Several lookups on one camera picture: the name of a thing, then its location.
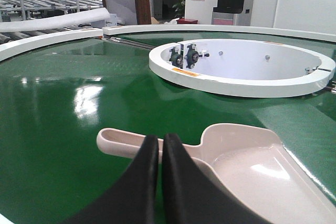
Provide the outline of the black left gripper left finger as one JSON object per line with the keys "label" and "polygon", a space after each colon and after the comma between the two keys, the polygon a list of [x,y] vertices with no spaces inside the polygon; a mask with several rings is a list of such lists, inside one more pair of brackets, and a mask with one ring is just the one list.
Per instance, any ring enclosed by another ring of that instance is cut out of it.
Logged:
{"label": "black left gripper left finger", "polygon": [[158,164],[158,138],[147,135],[112,187],[63,223],[155,223]]}

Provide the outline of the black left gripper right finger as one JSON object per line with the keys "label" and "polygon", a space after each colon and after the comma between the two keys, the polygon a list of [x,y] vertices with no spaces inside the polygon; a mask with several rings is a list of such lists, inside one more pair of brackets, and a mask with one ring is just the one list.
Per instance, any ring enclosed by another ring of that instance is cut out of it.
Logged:
{"label": "black left gripper right finger", "polygon": [[268,223],[236,197],[222,192],[195,164],[175,133],[164,136],[162,191],[166,223]]}

